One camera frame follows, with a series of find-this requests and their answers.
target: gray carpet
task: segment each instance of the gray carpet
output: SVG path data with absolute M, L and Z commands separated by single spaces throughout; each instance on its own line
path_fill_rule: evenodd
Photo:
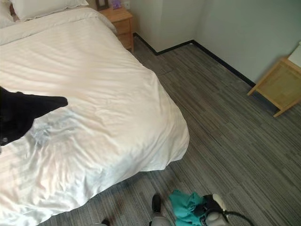
M 41 226 L 147 226 L 151 198 L 174 189 L 220 194 L 228 209 L 258 226 L 301 225 L 301 106 L 278 118 L 276 108 L 193 45 L 155 56 L 136 37 L 134 55 L 158 76 L 181 109 L 190 131 L 184 158 L 163 171 L 141 172 L 98 194 L 86 205 Z M 248 225 L 230 217 L 233 226 Z

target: teal cloth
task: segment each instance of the teal cloth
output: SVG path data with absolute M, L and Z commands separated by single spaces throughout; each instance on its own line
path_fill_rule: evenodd
M 199 197 L 197 193 L 191 195 L 174 190 L 169 196 L 173 206 L 174 214 L 177 217 L 176 226 L 202 226 L 199 219 L 193 214 L 195 207 L 205 202 L 204 197 Z

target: white pillow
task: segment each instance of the white pillow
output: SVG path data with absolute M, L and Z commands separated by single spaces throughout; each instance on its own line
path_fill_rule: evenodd
M 66 8 L 87 6 L 86 0 L 11 0 L 20 20 L 34 19 Z
M 10 4 L 9 1 L 0 0 L 0 28 L 11 26 L 15 23 L 13 17 L 10 15 Z

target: shoe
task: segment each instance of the shoe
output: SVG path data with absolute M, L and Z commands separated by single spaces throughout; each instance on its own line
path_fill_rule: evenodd
M 110 222 L 109 222 L 107 219 L 104 219 L 104 220 L 102 221 L 102 224 L 107 225 L 107 226 L 110 226 Z
M 154 213 L 161 212 L 161 198 L 158 194 L 155 194 L 152 198 L 151 208 Z

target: black baseboard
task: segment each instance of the black baseboard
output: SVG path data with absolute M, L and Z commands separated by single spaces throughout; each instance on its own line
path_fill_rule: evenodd
M 151 46 L 150 46 L 143 38 L 141 38 L 141 36 L 140 36 L 139 34 L 134 33 L 133 35 L 134 35 L 134 36 L 137 36 L 137 37 L 138 37 L 145 45 L 147 45 L 147 47 L 148 47 L 148 48 L 149 48 L 156 56 L 161 55 L 161 54 L 166 53 L 166 52 L 169 52 L 170 50 L 179 48 L 179 47 L 181 47 L 181 46 L 185 46 L 185 45 L 187 45 L 187 44 L 189 44 L 189 43 L 192 43 L 192 41 L 193 41 L 193 40 L 186 41 L 186 42 L 183 42 L 183 43 L 181 43 L 181 44 L 179 44 L 179 45 L 172 46 L 171 48 L 167 48 L 167 49 L 165 49 L 165 50 L 162 50 L 162 51 L 157 52 L 157 51 L 156 51 L 153 47 L 151 47 Z
M 198 47 L 199 49 L 201 49 L 203 52 L 205 52 L 206 54 L 208 54 L 210 57 L 212 57 L 214 60 L 216 60 L 218 63 L 220 63 L 221 65 L 223 65 L 225 68 L 227 68 L 229 71 L 231 71 L 233 74 L 235 74 L 237 77 L 239 77 L 241 80 L 243 80 L 245 83 L 247 83 L 249 86 L 253 87 L 253 86 L 256 85 L 254 82 L 252 82 L 251 80 L 249 80 L 246 76 L 244 76 L 242 73 L 240 73 L 234 67 L 232 67 L 231 65 L 229 65 L 228 63 L 226 63 L 225 61 L 223 61 L 222 59 L 220 59 L 217 55 L 215 55 L 214 53 L 212 53 L 210 50 L 206 49 L 204 46 L 202 46 L 201 44 L 199 44 L 195 40 L 186 41 L 184 43 L 181 43 L 179 45 L 173 46 L 171 48 L 167 48 L 167 49 L 165 49 L 163 51 L 156 52 L 154 50 L 154 48 L 151 47 L 143 38 L 141 38 L 141 36 L 139 34 L 134 33 L 134 36 L 137 36 L 156 56 L 161 55 L 163 53 L 166 53 L 166 52 L 168 52 L 170 50 L 173 50 L 175 48 L 179 48 L 181 46 L 185 46 L 187 44 L 192 43 L 193 45 L 195 45 L 196 47 Z
M 256 85 L 254 82 L 252 82 L 251 80 L 249 80 L 246 76 L 244 76 L 242 73 L 240 73 L 234 67 L 232 67 L 231 65 L 229 65 L 228 63 L 226 63 L 225 61 L 223 61 L 222 59 L 220 59 L 217 55 L 215 55 L 214 53 L 212 53 L 211 51 L 209 51 L 208 49 L 206 49 L 204 46 L 202 46 L 201 44 L 199 44 L 195 40 L 193 40 L 192 43 L 196 47 L 198 47 L 199 49 L 201 49 L 203 52 L 205 52 L 209 56 L 211 56 L 218 63 L 220 63 L 221 65 L 223 65 L 225 68 L 227 68 L 229 71 L 231 71 L 233 74 L 235 74 L 237 77 L 239 77 L 241 80 L 243 80 L 245 83 L 247 83 L 249 86 L 253 87 L 253 86 Z

